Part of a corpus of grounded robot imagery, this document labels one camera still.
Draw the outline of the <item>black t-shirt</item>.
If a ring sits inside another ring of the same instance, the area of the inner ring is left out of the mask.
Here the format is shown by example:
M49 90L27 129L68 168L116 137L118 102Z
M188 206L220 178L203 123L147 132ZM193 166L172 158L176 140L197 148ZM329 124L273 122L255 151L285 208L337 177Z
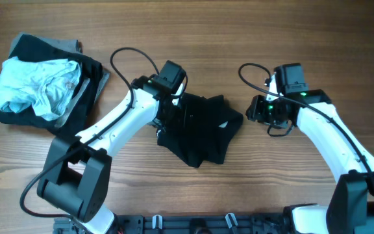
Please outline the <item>black t-shirt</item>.
M243 114L222 95L205 98L186 93L181 109L157 131L157 144L190 167L203 161L223 164L230 141L243 124Z

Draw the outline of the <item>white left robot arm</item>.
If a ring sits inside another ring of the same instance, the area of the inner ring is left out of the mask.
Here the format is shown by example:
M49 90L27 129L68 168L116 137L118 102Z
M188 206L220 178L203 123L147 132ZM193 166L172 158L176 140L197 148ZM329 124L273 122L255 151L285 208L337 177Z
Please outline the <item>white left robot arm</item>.
M112 160L143 126L171 118L187 83L186 74L135 79L122 102L100 121L73 137L52 141L37 195L62 210L57 218L83 233L117 230L118 219L104 204Z

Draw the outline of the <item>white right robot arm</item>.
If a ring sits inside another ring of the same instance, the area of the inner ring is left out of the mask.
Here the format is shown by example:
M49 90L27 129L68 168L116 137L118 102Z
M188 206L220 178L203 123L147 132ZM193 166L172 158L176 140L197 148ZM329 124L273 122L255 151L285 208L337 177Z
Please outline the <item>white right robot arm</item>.
M336 181L328 205L285 207L282 233L374 233L374 156L342 122L324 91L257 95L245 115L269 128L297 127Z

